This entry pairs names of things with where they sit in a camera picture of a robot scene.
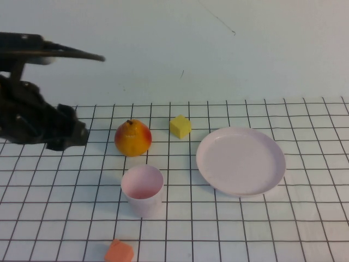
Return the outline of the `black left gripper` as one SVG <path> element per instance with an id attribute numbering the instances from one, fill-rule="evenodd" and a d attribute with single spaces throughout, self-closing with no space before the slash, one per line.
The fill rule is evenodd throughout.
<path id="1" fill-rule="evenodd" d="M 47 143 L 52 151 L 86 146 L 89 131 L 78 121 L 74 108 L 54 108 L 33 83 L 13 83 L 1 76 L 1 137 L 15 144 Z"/>

